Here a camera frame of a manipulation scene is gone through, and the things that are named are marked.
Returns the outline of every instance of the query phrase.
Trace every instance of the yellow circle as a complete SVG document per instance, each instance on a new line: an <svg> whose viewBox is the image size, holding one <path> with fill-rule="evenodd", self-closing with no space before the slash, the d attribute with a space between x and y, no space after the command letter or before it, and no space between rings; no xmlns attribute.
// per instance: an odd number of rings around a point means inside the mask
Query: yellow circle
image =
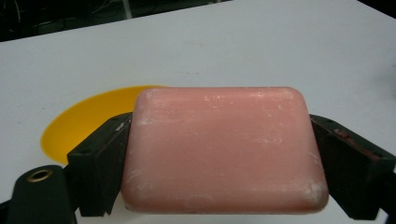
<svg viewBox="0 0 396 224"><path fill-rule="evenodd" d="M136 86L107 91L83 100L60 114L41 136L41 148L55 161L67 164L67 153L106 120L134 111L137 95L159 86Z"/></svg>

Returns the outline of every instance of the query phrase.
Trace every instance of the white table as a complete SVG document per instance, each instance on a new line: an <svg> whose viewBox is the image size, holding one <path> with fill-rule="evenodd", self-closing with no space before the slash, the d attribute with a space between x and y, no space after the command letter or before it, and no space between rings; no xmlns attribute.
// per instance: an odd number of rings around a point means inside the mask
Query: white table
<svg viewBox="0 0 396 224"><path fill-rule="evenodd" d="M39 139L58 114L124 86L292 86L310 113L396 154L395 38L396 20L354 0L235 0L0 43L0 202L54 163ZM306 216L142 215L117 200L111 217L78 220L356 223L334 200Z"/></svg>

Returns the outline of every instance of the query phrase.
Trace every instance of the brass insert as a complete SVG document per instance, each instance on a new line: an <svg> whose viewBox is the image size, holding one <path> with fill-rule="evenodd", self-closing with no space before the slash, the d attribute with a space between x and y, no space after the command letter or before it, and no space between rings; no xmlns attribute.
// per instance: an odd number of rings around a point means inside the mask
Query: brass insert
<svg viewBox="0 0 396 224"><path fill-rule="evenodd" d="M29 175L27 181L31 183L40 182L50 177L50 175L52 175L51 170L39 170Z"/></svg>

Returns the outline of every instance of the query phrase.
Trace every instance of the white speckle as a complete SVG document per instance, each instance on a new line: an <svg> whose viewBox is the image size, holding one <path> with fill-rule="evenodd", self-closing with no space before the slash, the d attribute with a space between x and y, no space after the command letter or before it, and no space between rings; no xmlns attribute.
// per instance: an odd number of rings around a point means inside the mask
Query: white speckle
<svg viewBox="0 0 396 224"><path fill-rule="evenodd" d="M151 123L151 121L149 120L149 118L142 118L141 120L139 120L137 122L137 125L148 125L150 123Z"/></svg>
<svg viewBox="0 0 396 224"><path fill-rule="evenodd" d="M322 201L324 191L327 189L323 183L315 183L313 180L309 181L308 186L304 190L305 198L312 204L318 204Z"/></svg>
<svg viewBox="0 0 396 224"><path fill-rule="evenodd" d="M184 206L190 209L200 209L208 207L209 205L215 203L213 198L208 194L197 194L188 197Z"/></svg>
<svg viewBox="0 0 396 224"><path fill-rule="evenodd" d="M277 145L280 145L282 142L283 142L283 139L280 138L280 137L275 137L275 138L273 139L273 143L275 143L275 144L277 144Z"/></svg>
<svg viewBox="0 0 396 224"><path fill-rule="evenodd" d="M145 190L146 188L149 188L149 184L148 183L142 183L136 186L136 188L138 190Z"/></svg>
<svg viewBox="0 0 396 224"><path fill-rule="evenodd" d="M147 91L147 92L146 92L146 98L147 98L148 100L151 100L151 98L152 98L152 92L151 92L151 91Z"/></svg>
<svg viewBox="0 0 396 224"><path fill-rule="evenodd" d="M142 174L141 170L133 170L131 173L129 173L127 182L130 182L133 178L140 176Z"/></svg>
<svg viewBox="0 0 396 224"><path fill-rule="evenodd" d="M314 158L314 162L315 162L315 164L319 164L319 165L321 165L320 158L319 158L317 155L315 155L315 154L314 154L314 153L312 153L312 152L308 152L308 155L310 155L311 157L313 157L313 158Z"/></svg>

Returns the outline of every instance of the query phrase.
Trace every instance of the pink soap bar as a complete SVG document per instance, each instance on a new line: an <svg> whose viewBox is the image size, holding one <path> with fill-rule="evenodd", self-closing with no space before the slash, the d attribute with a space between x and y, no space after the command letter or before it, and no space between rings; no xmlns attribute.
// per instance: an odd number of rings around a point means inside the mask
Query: pink soap bar
<svg viewBox="0 0 396 224"><path fill-rule="evenodd" d="M149 213L296 214L328 189L292 88L159 88L136 102L121 193Z"/></svg>

